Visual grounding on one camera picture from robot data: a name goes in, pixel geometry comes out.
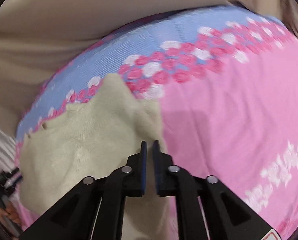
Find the person's hand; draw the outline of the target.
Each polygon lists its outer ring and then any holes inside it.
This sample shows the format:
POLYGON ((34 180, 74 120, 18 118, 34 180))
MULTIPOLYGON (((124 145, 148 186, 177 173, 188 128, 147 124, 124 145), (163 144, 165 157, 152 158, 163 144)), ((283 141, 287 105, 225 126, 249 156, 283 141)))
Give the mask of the person's hand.
POLYGON ((18 215, 17 209, 14 207, 12 202, 8 202, 6 204, 6 208, 2 209, 2 215, 12 220, 18 226, 22 226, 22 221, 18 215))

